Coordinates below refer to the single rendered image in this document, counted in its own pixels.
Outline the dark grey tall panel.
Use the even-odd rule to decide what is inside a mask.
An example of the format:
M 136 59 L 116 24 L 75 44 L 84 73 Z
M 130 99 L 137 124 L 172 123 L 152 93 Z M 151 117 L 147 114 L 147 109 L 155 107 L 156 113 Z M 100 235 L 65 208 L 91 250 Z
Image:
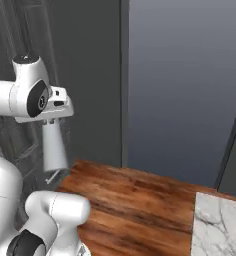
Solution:
M 50 0 L 58 85 L 74 104 L 73 157 L 127 160 L 129 0 Z

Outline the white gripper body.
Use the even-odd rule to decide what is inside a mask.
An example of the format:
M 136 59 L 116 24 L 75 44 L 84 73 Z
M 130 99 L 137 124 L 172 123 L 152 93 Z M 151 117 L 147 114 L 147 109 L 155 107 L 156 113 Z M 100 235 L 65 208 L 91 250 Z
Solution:
M 74 114 L 74 107 L 71 99 L 68 99 L 64 106 L 60 106 L 54 109 L 44 110 L 40 115 L 34 118 L 21 118 L 16 117 L 15 120 L 18 123 L 35 122 L 42 120 L 49 120 L 55 118 L 70 117 Z

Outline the thin grey bar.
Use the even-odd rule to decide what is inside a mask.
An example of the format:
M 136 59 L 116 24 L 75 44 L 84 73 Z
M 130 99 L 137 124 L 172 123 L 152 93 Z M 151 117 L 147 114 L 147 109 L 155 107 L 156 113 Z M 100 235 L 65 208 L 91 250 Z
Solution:
M 54 179 L 55 177 L 60 173 L 61 170 L 56 170 L 55 173 L 48 179 L 45 180 L 46 184 L 50 184 Z

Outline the dark grey ribbed cupboard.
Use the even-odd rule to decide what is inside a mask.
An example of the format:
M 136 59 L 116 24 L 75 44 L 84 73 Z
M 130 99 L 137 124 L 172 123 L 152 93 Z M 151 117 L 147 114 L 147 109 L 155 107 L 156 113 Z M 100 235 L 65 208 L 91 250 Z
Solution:
M 0 80 L 12 81 L 12 58 L 31 51 L 42 58 L 52 85 L 58 82 L 48 3 L 50 0 L 0 0 Z M 24 203 L 36 190 L 45 190 L 42 124 L 19 124 L 0 117 L 0 154 L 16 165 L 23 177 L 23 190 L 15 215 L 15 227 L 27 220 Z

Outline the white tapered cylinder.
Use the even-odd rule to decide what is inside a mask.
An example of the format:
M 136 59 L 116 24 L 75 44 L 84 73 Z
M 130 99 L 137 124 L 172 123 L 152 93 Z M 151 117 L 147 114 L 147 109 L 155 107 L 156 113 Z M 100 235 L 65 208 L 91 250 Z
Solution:
M 42 126 L 43 135 L 43 170 L 52 172 L 68 168 L 66 150 L 58 123 Z

